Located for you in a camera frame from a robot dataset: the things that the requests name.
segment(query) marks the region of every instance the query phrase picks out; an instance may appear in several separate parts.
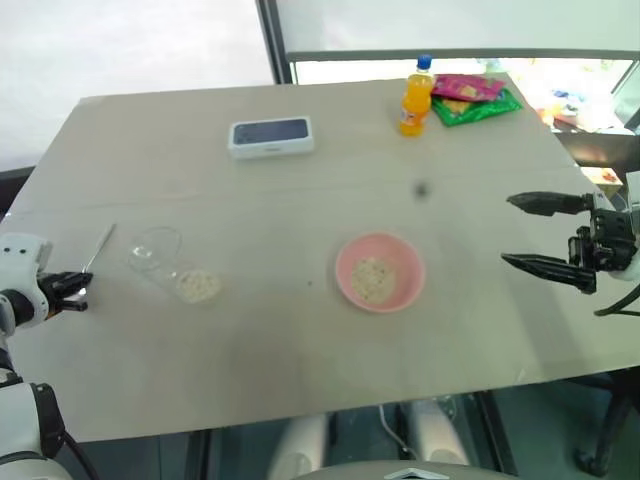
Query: green snack bag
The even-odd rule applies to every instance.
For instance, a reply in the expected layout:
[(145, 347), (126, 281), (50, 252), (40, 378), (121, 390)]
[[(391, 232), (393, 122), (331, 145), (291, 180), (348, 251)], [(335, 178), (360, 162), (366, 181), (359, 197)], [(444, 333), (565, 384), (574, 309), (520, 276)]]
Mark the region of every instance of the green snack bag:
[(509, 90), (503, 88), (492, 102), (463, 102), (444, 97), (433, 97), (432, 108), (436, 111), (442, 123), (447, 127), (462, 123), (477, 122), (483, 118), (500, 115), (501, 113), (520, 110), (518, 103)]

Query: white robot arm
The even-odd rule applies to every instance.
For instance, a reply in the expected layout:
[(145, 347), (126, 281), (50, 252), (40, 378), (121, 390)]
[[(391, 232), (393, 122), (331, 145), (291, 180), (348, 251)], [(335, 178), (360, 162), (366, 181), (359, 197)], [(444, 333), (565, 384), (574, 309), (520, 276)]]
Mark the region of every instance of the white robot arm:
[[(14, 370), (6, 339), (16, 328), (35, 326), (62, 310), (85, 310), (69, 300), (89, 285), (86, 272), (44, 273), (51, 244), (35, 235), (0, 237), (0, 480), (69, 480), (52, 458), (66, 442), (77, 445), (65, 430), (53, 389), (25, 383)], [(86, 463), (82, 452), (80, 461)], [(95, 476), (89, 466), (90, 476)]]

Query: orange juice bottle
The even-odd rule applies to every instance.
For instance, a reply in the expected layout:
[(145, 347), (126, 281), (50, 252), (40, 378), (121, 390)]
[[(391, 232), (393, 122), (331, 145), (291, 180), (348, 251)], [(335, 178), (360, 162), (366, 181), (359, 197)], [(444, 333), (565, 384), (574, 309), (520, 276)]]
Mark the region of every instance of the orange juice bottle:
[(420, 55), (418, 71), (407, 80), (399, 128), (400, 132), (408, 137), (415, 137), (422, 133), (427, 113), (431, 110), (433, 77), (429, 75), (430, 68), (431, 56)]

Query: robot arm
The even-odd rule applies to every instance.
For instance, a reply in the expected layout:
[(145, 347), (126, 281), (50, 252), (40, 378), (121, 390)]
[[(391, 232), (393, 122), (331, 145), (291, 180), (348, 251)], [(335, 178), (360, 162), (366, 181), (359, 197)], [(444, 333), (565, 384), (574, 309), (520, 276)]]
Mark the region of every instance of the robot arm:
[[(583, 211), (591, 215), (590, 225), (579, 227), (576, 236), (569, 238), (568, 262), (537, 254), (503, 253), (502, 258), (514, 267), (545, 280), (573, 285), (587, 294), (596, 291), (596, 272), (599, 271), (609, 272), (621, 280), (640, 280), (640, 252), (637, 232), (633, 229), (633, 210), (616, 212), (610, 209), (602, 193), (575, 196), (527, 192), (513, 195), (507, 201), (534, 215), (552, 216), (556, 212), (575, 215)], [(640, 285), (622, 300), (595, 314), (640, 316), (638, 312), (622, 310), (639, 297)]]
[(35, 235), (0, 237), (0, 479), (71, 478), (51, 460), (70, 439), (53, 389), (24, 383), (6, 342), (17, 327), (87, 308), (86, 302), (69, 297), (87, 287), (92, 274), (44, 273), (50, 252), (51, 244)]

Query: glass cup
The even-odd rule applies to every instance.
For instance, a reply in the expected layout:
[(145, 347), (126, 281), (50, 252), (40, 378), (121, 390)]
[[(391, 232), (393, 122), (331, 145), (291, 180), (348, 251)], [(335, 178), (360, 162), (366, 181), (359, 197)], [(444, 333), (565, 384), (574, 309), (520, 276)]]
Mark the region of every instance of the glass cup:
[(220, 280), (180, 255), (182, 235), (171, 227), (154, 227), (137, 235), (129, 249), (129, 266), (176, 294), (185, 303), (204, 303), (220, 291)]

